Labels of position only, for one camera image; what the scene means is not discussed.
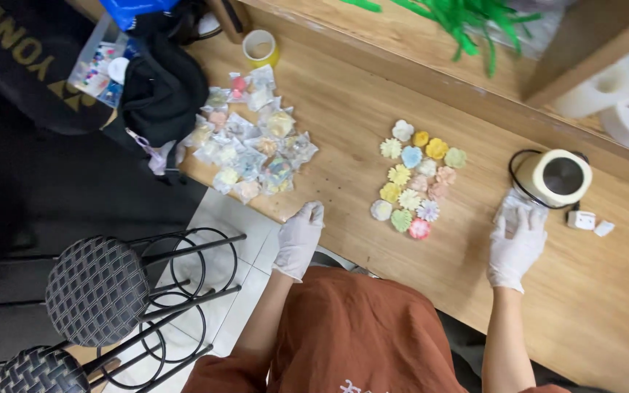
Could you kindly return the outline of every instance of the hand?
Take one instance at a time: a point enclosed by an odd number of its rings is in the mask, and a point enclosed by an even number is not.
[[[278,232],[280,251],[273,268],[289,275],[295,282],[302,282],[319,243],[323,219],[324,206],[320,201],[313,201],[305,203],[300,211],[285,221]]]
[[[521,279],[542,254],[547,240],[545,220],[537,209],[529,214],[518,208],[519,226],[514,238],[506,238],[506,218],[502,215],[496,222],[489,249],[487,279],[492,287],[508,287],[523,293]]]

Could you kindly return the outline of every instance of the yellow tape roll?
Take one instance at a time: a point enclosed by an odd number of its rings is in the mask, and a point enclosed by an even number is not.
[[[244,56],[254,68],[270,64],[275,67],[280,59],[280,51],[273,34],[266,30],[254,30],[242,41]]]

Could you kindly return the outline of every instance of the orange shirt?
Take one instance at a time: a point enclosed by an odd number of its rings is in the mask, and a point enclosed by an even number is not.
[[[402,284],[310,267],[285,302],[267,369],[246,355],[200,358],[184,393],[466,392],[432,303]],[[568,393],[555,386],[526,393]]]

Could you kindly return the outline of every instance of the black power cord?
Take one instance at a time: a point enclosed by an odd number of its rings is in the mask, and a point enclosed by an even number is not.
[[[561,209],[567,208],[569,206],[572,206],[570,211],[571,210],[579,210],[579,208],[581,206],[580,201],[577,201],[577,202],[575,202],[575,203],[573,203],[571,205],[550,206],[546,202],[541,201],[540,198],[536,197],[535,195],[531,194],[528,190],[526,190],[526,188],[521,184],[521,182],[519,182],[519,179],[516,177],[516,172],[514,171],[514,160],[518,156],[520,156],[520,155],[522,155],[524,153],[542,154],[543,152],[541,152],[539,150],[535,150],[535,149],[523,149],[523,150],[519,150],[513,156],[511,156],[511,159],[509,160],[509,174],[511,175],[511,179],[513,179],[514,183],[516,183],[516,185],[519,186],[521,191],[523,191],[526,195],[528,195],[534,202],[536,202],[540,206],[544,206],[544,207],[546,207],[548,209],[561,210]],[[585,154],[583,154],[582,152],[572,152],[572,154],[580,156],[584,161],[586,161],[587,164],[589,163],[589,158]]]

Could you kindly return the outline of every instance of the bar stool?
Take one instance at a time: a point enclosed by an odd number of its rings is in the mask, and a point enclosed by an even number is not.
[[[187,236],[199,231],[212,231],[223,239],[196,245]],[[177,250],[177,242],[173,251],[146,255],[153,245],[170,238],[186,241],[191,246]],[[228,238],[216,229],[195,228],[127,243],[111,237],[91,237],[67,247],[58,257],[53,257],[57,262],[48,276],[44,301],[0,303],[0,307],[44,303],[53,326],[66,340],[54,347],[35,347],[24,350],[10,361],[0,362],[2,367],[0,392],[88,392],[89,389],[95,388],[105,380],[124,389],[150,391],[198,357],[212,350],[212,345],[200,350],[205,339],[205,315],[199,304],[241,289],[240,285],[228,287],[234,279],[238,263],[233,242],[244,238],[246,238],[245,234]],[[133,247],[143,244],[147,246],[138,255]],[[197,296],[205,278],[205,259],[201,251],[226,244],[232,248],[234,257],[232,277],[220,291],[213,288],[204,295]],[[184,289],[184,285],[189,281],[177,280],[173,266],[173,258],[191,253],[198,253],[203,269],[203,278],[193,292]],[[0,263],[30,262],[43,259],[42,257],[46,256],[18,257],[0,261]],[[170,263],[174,284],[150,290],[145,268],[153,263],[166,261]],[[186,300],[174,306],[164,306],[157,302],[157,299],[169,294],[177,294]],[[146,313],[150,304],[159,309]],[[180,360],[167,360],[166,342],[159,329],[192,307],[198,309],[203,319],[203,337],[196,350],[189,356]],[[162,319],[156,323],[152,322],[159,318]],[[149,325],[149,328],[143,329],[143,323]],[[116,344],[129,335],[135,327],[139,328],[139,334],[108,353],[100,354],[101,347]],[[159,337],[159,344],[149,348],[145,339],[155,333]],[[104,365],[115,359],[119,353],[140,342],[144,346],[144,353],[116,370],[107,371],[104,368]],[[72,344],[96,347],[97,359],[83,366],[68,361],[71,355],[65,352],[64,348]],[[161,356],[154,353],[160,348],[162,349]],[[113,378],[146,356],[152,356],[159,361],[158,370],[148,381],[130,386]],[[178,365],[160,377],[159,374],[165,364]],[[94,371],[101,371],[103,376],[89,383],[88,375]]]

